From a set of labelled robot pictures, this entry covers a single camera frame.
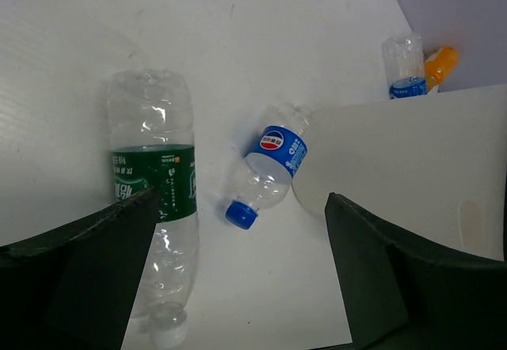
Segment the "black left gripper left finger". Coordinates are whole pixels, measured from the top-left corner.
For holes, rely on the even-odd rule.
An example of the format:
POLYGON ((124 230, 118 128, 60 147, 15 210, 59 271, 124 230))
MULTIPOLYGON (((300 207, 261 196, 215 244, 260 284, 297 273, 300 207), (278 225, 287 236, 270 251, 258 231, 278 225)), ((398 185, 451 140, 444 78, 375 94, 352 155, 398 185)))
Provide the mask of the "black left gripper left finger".
POLYGON ((119 349, 159 196, 126 200, 1 248, 3 349, 119 349))

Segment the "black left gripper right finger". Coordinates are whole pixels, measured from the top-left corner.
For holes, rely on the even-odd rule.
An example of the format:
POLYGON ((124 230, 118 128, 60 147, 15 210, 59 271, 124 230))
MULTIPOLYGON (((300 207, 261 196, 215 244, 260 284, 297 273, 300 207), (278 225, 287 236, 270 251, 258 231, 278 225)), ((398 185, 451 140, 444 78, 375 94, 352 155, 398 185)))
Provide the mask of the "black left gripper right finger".
POLYGON ((505 348, 505 262, 430 241, 336 193, 325 217, 354 348, 505 348))

